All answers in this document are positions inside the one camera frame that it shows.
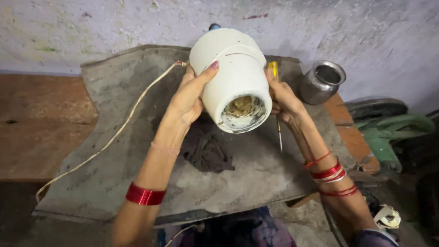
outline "screwdriver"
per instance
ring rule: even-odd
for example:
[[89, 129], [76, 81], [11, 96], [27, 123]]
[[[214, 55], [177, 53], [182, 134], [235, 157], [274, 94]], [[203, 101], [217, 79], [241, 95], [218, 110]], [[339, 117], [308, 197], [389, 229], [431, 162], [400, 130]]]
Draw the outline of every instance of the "screwdriver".
[[[279, 80], [279, 70], [277, 69], [277, 62], [270, 62], [268, 64], [268, 67], [273, 71], [274, 77]], [[277, 131], [279, 132], [279, 144], [281, 146], [281, 152], [283, 151], [282, 148], [282, 135], [281, 135], [281, 123], [279, 122], [279, 118], [276, 117], [276, 123], [277, 123]]]

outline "stainless steel lota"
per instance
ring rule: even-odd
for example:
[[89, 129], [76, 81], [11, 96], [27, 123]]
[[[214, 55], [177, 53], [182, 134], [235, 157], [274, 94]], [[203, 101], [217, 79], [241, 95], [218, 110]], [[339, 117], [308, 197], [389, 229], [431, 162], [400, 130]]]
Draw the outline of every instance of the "stainless steel lota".
[[318, 61], [305, 74], [299, 85], [299, 94], [306, 103], [320, 105], [332, 97], [345, 80], [346, 73], [340, 65], [330, 61]]

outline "white plastic housing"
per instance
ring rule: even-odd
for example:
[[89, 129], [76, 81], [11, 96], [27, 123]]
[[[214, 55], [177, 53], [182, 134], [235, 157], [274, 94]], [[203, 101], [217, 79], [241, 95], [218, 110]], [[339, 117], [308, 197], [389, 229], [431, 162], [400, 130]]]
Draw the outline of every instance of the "white plastic housing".
[[[211, 30], [192, 47], [189, 63], [198, 76], [214, 61], [219, 62], [219, 71], [202, 95], [207, 112], [225, 132], [255, 129], [268, 118], [272, 107], [264, 74], [266, 59], [258, 45], [249, 35], [234, 29]], [[236, 117], [223, 112], [229, 102], [243, 96], [252, 98], [249, 114]]]

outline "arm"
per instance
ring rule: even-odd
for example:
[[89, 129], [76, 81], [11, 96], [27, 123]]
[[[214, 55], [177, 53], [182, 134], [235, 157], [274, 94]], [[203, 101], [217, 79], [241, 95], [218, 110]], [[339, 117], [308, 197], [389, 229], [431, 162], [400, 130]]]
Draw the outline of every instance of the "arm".
[[[200, 76], [187, 67], [186, 74], [173, 96], [154, 137], [155, 146], [150, 147], [134, 184], [152, 191], [165, 190], [177, 155], [164, 149], [179, 151], [183, 139], [201, 114], [203, 105], [199, 96], [204, 85], [218, 72], [214, 62]], [[154, 225], [159, 205], [144, 206], [125, 200], [119, 209], [112, 241], [114, 246], [143, 246], [143, 240]]]
[[[279, 83], [272, 72], [267, 70], [266, 76], [273, 95], [272, 114], [277, 115], [279, 120], [287, 124], [294, 134], [299, 148], [306, 162], [317, 160], [326, 154], [329, 149], [319, 134], [316, 125], [308, 115], [302, 102], [294, 95], [286, 83]], [[309, 167], [310, 172], [320, 173], [334, 167], [337, 159], [328, 155], [320, 162]], [[332, 183], [319, 184], [319, 190], [327, 193], [342, 191], [351, 188], [353, 181], [345, 176], [342, 180]], [[354, 232], [363, 229], [378, 229], [369, 211], [363, 196], [359, 191], [350, 196], [321, 196], [322, 200], [329, 206], [330, 210], [341, 216], [351, 226]]]

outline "pink nail polish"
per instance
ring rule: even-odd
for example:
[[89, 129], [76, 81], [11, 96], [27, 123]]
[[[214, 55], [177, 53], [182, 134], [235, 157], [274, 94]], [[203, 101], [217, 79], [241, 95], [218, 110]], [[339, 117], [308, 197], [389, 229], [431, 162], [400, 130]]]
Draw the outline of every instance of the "pink nail polish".
[[218, 61], [215, 61], [215, 62], [213, 62], [213, 63], [209, 66], [209, 68], [210, 68], [210, 69], [216, 69], [216, 68], [218, 68], [218, 65], [219, 65], [219, 62], [218, 62]]

